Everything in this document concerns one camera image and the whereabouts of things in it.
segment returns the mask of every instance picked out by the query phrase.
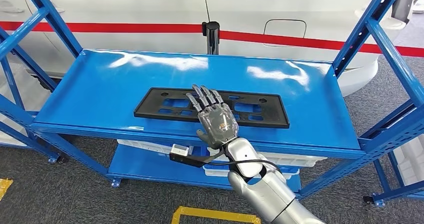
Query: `robot finger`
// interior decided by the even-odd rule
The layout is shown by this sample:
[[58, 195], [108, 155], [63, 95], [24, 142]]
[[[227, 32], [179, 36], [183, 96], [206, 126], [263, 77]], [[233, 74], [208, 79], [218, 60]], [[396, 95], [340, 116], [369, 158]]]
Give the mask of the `robot finger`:
[[217, 102], [214, 99], [214, 96], [209, 92], [209, 89], [204, 85], [200, 86], [200, 89], [206, 94], [206, 98], [209, 99], [210, 104], [216, 104]]
[[192, 88], [193, 88], [193, 89], [196, 91], [196, 93], [198, 94], [199, 99], [200, 99], [200, 101], [202, 102], [203, 106], [204, 106], [205, 108], [206, 108], [206, 107], [208, 107], [210, 104], [209, 104], [208, 100], [206, 99], [205, 95], [203, 94], [203, 92], [201, 91], [201, 89], [200, 89], [197, 85], [195, 85], [195, 84], [193, 84], [193, 85], [192, 85]]
[[191, 93], [186, 93], [185, 95], [190, 100], [190, 102], [193, 104], [193, 107], [196, 109], [196, 111], [201, 112], [202, 107], [200, 107], [200, 104], [196, 101], [196, 99], [193, 97], [193, 95]]
[[216, 100], [218, 101], [219, 104], [224, 103], [224, 100], [221, 97], [221, 95], [218, 93], [218, 91], [216, 91], [215, 89], [211, 89], [210, 91], [213, 93], [213, 95], [215, 96], [215, 98], [216, 98]]

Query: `blue shelf surface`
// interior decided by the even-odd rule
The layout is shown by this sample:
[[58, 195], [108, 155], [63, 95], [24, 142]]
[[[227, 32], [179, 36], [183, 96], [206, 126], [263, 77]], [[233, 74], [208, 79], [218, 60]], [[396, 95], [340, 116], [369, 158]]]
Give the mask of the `blue shelf surface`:
[[319, 61], [84, 49], [32, 127], [199, 145], [200, 123], [133, 115], [151, 87], [191, 88], [192, 84], [281, 96], [290, 128], [240, 127], [239, 135], [258, 151], [279, 145], [360, 150], [333, 68]]
[[[203, 168], [171, 161], [163, 153], [122, 144], [118, 144], [108, 176], [231, 189], [227, 177], [206, 176]], [[293, 192], [298, 192], [301, 189], [299, 175], [293, 175], [287, 185]]]

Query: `gray carpet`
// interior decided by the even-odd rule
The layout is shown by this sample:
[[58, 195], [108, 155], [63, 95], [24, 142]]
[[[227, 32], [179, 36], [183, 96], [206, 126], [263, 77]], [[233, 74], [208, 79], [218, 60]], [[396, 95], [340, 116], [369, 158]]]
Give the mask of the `gray carpet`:
[[[424, 59], [406, 58], [406, 61], [424, 81]], [[346, 98], [358, 134], [407, 99], [385, 59], [380, 58], [379, 63], [377, 76]], [[70, 140], [105, 165], [116, 147], [114, 140], [86, 137], [70, 137]], [[303, 184], [336, 162], [329, 159], [302, 169]], [[382, 163], [395, 187], [387, 158]], [[29, 150], [0, 148], [0, 178], [14, 180], [0, 201], [1, 224], [169, 224], [179, 206], [255, 214], [232, 191], [133, 180], [125, 180], [120, 188], [114, 189], [104, 178], [74, 160], [48, 164], [45, 157]], [[380, 191], [374, 167], [368, 165], [302, 203], [328, 224], [424, 223], [424, 202], [397, 199], [387, 202], [384, 208], [362, 202], [363, 195]], [[231, 222], [182, 216], [180, 223]]]

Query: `robotic hand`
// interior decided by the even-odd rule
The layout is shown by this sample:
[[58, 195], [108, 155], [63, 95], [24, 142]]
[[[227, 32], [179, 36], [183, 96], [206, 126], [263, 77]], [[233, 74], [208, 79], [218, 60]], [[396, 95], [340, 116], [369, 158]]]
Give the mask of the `robotic hand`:
[[[238, 194], [247, 199], [264, 221], [271, 224], [324, 224], [296, 200], [277, 166], [258, 154], [247, 139], [238, 137], [239, 126], [236, 119], [219, 93], [213, 89], [209, 91], [204, 86], [199, 88], [193, 85], [193, 89], [203, 108], [191, 93], [186, 95], [198, 111], [198, 117], [206, 131], [205, 134], [197, 130], [197, 135], [220, 152], [195, 164], [184, 160], [182, 155], [177, 155], [176, 158], [172, 151], [171, 159], [199, 167], [225, 154], [230, 160], [228, 164], [231, 164], [229, 183]], [[247, 181], [258, 174], [261, 179], [249, 185]]]

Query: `blue metal shelf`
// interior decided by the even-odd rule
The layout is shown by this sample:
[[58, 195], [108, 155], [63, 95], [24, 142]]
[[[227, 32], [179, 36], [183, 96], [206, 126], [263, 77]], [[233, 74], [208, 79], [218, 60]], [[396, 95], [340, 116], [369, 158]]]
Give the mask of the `blue metal shelf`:
[[[231, 189], [227, 177], [206, 176], [203, 168], [174, 163], [166, 154], [122, 144], [118, 144], [108, 176]], [[287, 184], [294, 192], [301, 188], [298, 175], [292, 176]]]
[[[229, 188], [226, 178], [207, 177], [201, 169], [123, 145], [118, 146], [107, 169], [57, 134], [202, 145], [195, 136], [199, 123], [133, 116], [134, 108], [151, 87], [189, 88], [199, 83], [220, 90], [280, 95], [290, 121], [289, 129], [241, 127], [239, 134], [249, 139], [258, 151], [344, 159], [302, 189], [298, 175], [292, 177], [289, 186], [298, 191], [299, 199], [370, 162], [375, 161], [377, 171], [380, 170], [376, 161], [379, 157], [424, 133], [424, 88], [379, 25], [394, 0], [370, 2], [333, 63], [83, 50], [49, 0], [32, 1], [38, 12], [16, 32], [8, 36], [0, 30], [0, 59], [9, 51], [15, 52], [54, 89], [48, 76], [16, 46], [23, 35], [45, 17], [76, 61], [35, 119], [32, 113], [1, 95], [0, 113], [111, 180], [114, 187], [119, 186], [121, 178], [131, 178]], [[410, 100], [356, 138], [337, 78], [370, 35], [380, 46]], [[423, 187], [424, 181], [376, 194], [373, 199], [378, 202], [411, 195]], [[384, 186], [384, 189], [388, 191], [389, 187]]]
[[294, 144], [336, 149], [337, 157], [345, 158], [349, 150], [360, 149], [331, 65], [281, 59], [85, 49], [32, 127], [55, 133], [203, 145], [196, 137], [200, 123], [133, 115], [151, 87], [190, 88], [193, 83], [217, 90], [280, 95], [289, 129], [240, 127], [239, 135], [257, 150], [281, 152], [281, 144]]

